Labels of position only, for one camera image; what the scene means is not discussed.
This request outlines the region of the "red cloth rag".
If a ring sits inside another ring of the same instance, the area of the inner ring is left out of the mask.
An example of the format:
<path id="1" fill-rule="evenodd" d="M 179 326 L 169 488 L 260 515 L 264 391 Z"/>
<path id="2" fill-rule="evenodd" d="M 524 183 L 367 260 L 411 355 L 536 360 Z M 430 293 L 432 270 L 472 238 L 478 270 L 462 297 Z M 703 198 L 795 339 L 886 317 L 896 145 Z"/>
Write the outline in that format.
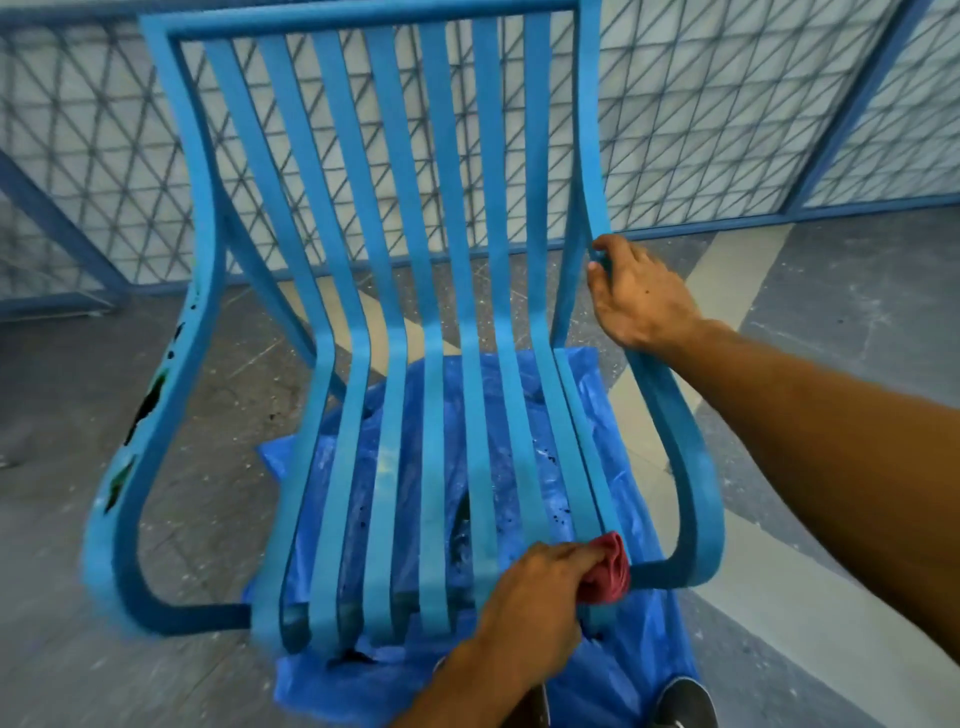
<path id="1" fill-rule="evenodd" d="M 594 606 L 620 601 L 631 588 L 629 553 L 620 533 L 608 531 L 587 545 L 603 552 L 604 557 L 583 575 L 577 589 L 577 603 Z"/>

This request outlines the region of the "person's left forearm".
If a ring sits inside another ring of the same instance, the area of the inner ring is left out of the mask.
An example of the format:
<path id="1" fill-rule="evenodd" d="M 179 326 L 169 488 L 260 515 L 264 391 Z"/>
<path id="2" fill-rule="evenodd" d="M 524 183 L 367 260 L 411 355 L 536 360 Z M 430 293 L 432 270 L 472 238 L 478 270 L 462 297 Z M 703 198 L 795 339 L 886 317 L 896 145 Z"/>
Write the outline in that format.
<path id="1" fill-rule="evenodd" d="M 519 728 L 522 699 L 556 673 L 537 650 L 472 637 L 448 654 L 389 728 Z"/>

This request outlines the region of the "blue metal slatted chair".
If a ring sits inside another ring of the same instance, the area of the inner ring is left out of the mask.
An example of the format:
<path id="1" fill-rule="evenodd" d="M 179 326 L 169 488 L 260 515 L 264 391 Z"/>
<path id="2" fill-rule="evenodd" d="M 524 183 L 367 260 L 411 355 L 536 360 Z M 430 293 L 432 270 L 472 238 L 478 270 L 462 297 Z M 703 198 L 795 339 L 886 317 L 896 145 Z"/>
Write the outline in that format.
<path id="1" fill-rule="evenodd" d="M 471 242 L 484 242 L 500 383 L 527 542 L 550 536 L 511 312 L 505 18 L 522 22 L 524 233 L 539 393 L 558 450 L 574 535 L 620 528 L 565 348 L 591 239 L 610 230 L 598 138 L 600 0 L 341 0 L 148 14 L 140 29 L 174 113 L 194 202 L 195 266 L 174 335 L 93 502 L 81 572 L 102 608 L 148 635 L 248 629 L 268 650 L 337 655 L 358 637 L 399 644 L 417 616 L 449 635 L 498 577 L 490 418 L 483 388 Z M 449 578 L 445 355 L 402 86 L 400 30 L 414 31 L 424 136 L 433 146 L 440 228 L 460 334 L 471 581 Z M 424 329 L 417 516 L 402 508 L 410 346 L 394 260 L 349 76 L 343 31 L 359 31 L 397 195 Z M 313 114 L 288 37 L 309 41 L 387 331 L 376 473 L 352 518 L 372 334 L 334 208 Z M 175 605 L 148 585 L 141 514 L 210 346 L 226 276 L 240 264 L 311 369 L 292 463 L 251 604 Z"/>

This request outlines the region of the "person's right hand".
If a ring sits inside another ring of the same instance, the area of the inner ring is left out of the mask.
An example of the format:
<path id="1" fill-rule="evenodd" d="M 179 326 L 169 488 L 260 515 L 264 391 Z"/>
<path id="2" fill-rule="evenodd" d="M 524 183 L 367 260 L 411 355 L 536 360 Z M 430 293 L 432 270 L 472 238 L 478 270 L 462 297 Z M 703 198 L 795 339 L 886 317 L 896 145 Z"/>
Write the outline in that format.
<path id="1" fill-rule="evenodd" d="M 621 235 L 601 235 L 591 247 L 591 261 L 609 273 L 617 306 L 611 319 L 596 318 L 601 329 L 625 350 L 671 358 L 702 319 L 683 279 Z"/>

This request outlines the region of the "person's right forearm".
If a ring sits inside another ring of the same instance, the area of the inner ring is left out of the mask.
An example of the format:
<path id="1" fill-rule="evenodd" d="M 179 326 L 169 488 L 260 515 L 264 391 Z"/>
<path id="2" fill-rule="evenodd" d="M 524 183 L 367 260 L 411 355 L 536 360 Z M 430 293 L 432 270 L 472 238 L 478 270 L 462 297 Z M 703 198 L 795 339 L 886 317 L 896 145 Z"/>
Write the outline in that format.
<path id="1" fill-rule="evenodd" d="M 960 666 L 960 409 L 714 320 L 672 324 L 657 351 L 832 558 Z"/>

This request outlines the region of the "blue plastic sheet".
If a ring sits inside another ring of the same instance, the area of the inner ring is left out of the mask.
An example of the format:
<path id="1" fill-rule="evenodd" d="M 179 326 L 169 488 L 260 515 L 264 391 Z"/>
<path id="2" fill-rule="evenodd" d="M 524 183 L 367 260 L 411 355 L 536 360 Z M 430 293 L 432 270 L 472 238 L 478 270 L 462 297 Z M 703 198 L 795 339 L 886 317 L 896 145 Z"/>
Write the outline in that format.
<path id="1" fill-rule="evenodd" d="M 573 381 L 607 480 L 619 529 L 631 561 L 663 556 L 649 510 L 638 491 L 613 408 L 602 390 L 598 355 L 592 347 L 567 351 Z M 521 385 L 533 437 L 534 464 L 540 478 L 551 536 L 571 540 L 570 506 L 558 463 L 536 360 L 530 350 L 518 356 Z M 466 430 L 459 357 L 443 364 L 443 436 L 445 536 L 448 538 L 448 584 L 472 584 L 470 507 Z M 508 420 L 498 358 L 481 357 L 487 418 L 487 443 L 494 485 L 494 508 L 501 566 L 522 552 L 524 539 L 513 470 Z M 367 390 L 370 409 L 361 424 L 343 555 L 341 595 L 360 599 L 367 551 L 368 512 L 373 503 L 378 441 L 386 385 Z M 420 482 L 422 466 L 424 364 L 411 365 L 406 376 L 401 428 L 397 505 L 392 565 L 393 586 L 418 586 Z M 294 555 L 285 586 L 286 602 L 307 601 L 316 555 L 322 509 L 327 499 L 340 426 L 338 408 L 322 420 L 304 508 L 296 531 Z M 614 625 L 598 639 L 583 639 L 564 671 L 546 687 L 552 728 L 644 728 L 664 687 L 680 676 L 695 680 L 688 631 L 672 591 L 633 590 L 616 605 Z M 411 618 L 399 646 L 373 644 L 360 637 L 353 652 L 325 661 L 312 652 L 279 659 L 275 664 L 274 702 L 286 711 L 328 725 L 380 728 L 407 708 L 431 678 L 434 668 L 474 629 L 475 612 L 460 613 L 453 635 L 428 638 L 419 616 Z"/>

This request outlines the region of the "person's left hand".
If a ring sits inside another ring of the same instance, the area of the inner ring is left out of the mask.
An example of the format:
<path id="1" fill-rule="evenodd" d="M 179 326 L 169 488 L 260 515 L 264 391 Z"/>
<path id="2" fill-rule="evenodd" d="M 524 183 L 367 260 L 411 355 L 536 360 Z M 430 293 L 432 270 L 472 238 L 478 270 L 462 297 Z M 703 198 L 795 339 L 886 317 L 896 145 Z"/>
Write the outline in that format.
<path id="1" fill-rule="evenodd" d="M 536 650 L 556 666 L 554 676 L 581 641 L 577 594 L 548 595 L 526 583 L 525 553 L 497 581 L 479 616 L 474 637 Z"/>

